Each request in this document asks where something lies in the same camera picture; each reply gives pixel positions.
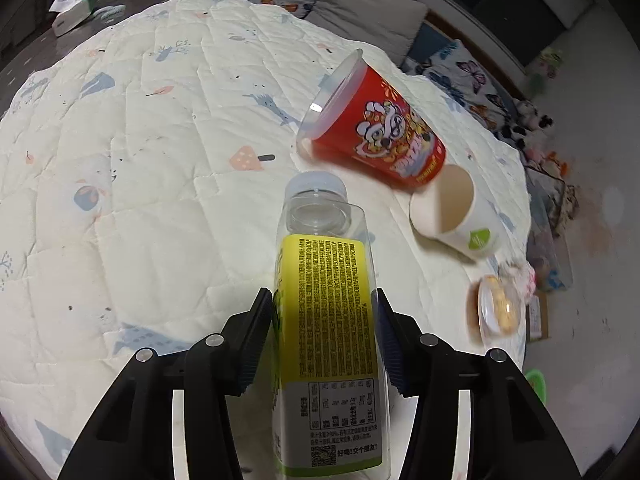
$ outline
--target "screw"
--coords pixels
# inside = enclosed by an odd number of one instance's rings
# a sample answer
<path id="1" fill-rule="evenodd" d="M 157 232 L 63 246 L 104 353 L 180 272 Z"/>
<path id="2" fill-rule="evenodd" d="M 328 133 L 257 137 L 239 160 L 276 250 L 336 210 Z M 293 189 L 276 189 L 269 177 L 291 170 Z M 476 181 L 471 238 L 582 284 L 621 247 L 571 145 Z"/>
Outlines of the screw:
<path id="1" fill-rule="evenodd" d="M 489 357 L 496 361 L 497 363 L 503 363 L 507 360 L 507 354 L 504 350 L 500 350 L 499 348 L 494 348 L 489 352 Z"/>
<path id="2" fill-rule="evenodd" d="M 136 359 L 141 363 L 149 361 L 154 356 L 154 353 L 149 348 L 143 348 L 136 353 Z"/>
<path id="3" fill-rule="evenodd" d="M 204 341 L 207 346 L 220 346 L 225 342 L 225 338 L 221 334 L 211 334 Z"/>
<path id="4" fill-rule="evenodd" d="M 422 334 L 420 336 L 420 343 L 425 346 L 436 346 L 438 344 L 438 336 L 433 334 Z"/>

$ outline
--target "small plastic container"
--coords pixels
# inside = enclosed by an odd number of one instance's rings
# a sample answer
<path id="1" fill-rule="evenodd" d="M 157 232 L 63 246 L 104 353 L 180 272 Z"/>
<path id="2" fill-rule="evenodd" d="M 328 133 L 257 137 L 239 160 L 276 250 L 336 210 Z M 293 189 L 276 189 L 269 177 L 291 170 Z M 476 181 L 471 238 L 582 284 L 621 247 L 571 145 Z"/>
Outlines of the small plastic container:
<path id="1" fill-rule="evenodd" d="M 355 158 L 420 187 L 438 174 L 446 149 L 416 111 L 363 59 L 350 54 L 321 85 L 298 131 L 298 146 Z"/>
<path id="2" fill-rule="evenodd" d="M 340 178 L 287 185 L 274 293 L 273 445 L 280 478 L 387 480 L 388 391 L 364 212 Z"/>
<path id="3" fill-rule="evenodd" d="M 478 290 L 482 339 L 513 334 L 520 325 L 520 303 L 518 292 L 509 280 L 485 276 Z"/>

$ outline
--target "green logo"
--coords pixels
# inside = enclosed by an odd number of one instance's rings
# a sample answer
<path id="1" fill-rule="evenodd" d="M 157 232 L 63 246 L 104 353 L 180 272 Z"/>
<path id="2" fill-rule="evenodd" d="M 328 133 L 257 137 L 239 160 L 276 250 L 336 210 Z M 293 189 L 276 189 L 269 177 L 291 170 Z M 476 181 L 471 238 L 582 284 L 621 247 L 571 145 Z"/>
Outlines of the green logo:
<path id="1" fill-rule="evenodd" d="M 489 229 L 478 229 L 478 231 L 471 231 L 471 238 L 469 239 L 469 249 L 477 251 L 482 249 L 489 243 L 491 238 L 491 231 Z"/>

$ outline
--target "red paper cup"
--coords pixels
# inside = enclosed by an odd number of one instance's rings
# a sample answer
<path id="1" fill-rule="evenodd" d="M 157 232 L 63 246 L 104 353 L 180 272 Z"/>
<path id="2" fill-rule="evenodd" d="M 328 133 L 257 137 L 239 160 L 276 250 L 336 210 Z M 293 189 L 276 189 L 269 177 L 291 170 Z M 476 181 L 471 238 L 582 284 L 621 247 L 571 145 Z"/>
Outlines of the red paper cup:
<path id="1" fill-rule="evenodd" d="M 402 96 L 363 59 L 360 49 L 321 85 L 300 125 L 298 142 L 356 158 L 406 186 L 438 174 L 446 150 Z"/>

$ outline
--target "quilted bedspread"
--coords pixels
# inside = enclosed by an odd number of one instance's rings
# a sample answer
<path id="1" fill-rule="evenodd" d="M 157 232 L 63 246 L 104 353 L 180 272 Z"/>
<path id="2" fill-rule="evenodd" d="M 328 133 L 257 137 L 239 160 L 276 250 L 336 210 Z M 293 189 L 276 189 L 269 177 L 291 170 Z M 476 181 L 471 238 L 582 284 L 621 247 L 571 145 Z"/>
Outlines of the quilted bedspread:
<path id="1" fill-rule="evenodd" d="M 495 257 L 473 264 L 417 236 L 407 193 L 298 156 L 295 134 L 319 83 L 355 48 L 483 186 L 509 236 Z M 338 174 L 364 208 L 378 286 L 394 308 L 483 354 L 470 286 L 524 256 L 524 171 L 515 150 L 378 48 L 278 6 L 172 0 L 30 76 L 0 123 L 0 413 L 47 473 L 60 472 L 136 349 L 186 349 L 273 286 L 284 187 L 311 169 Z M 522 365 L 524 338 L 523 320 L 494 344 Z M 241 465 L 254 475 L 273 463 L 268 362 L 256 381 L 229 402 Z M 413 416 L 402 402 L 392 410 L 396 477 Z M 468 406 L 461 416 L 460 474 Z"/>

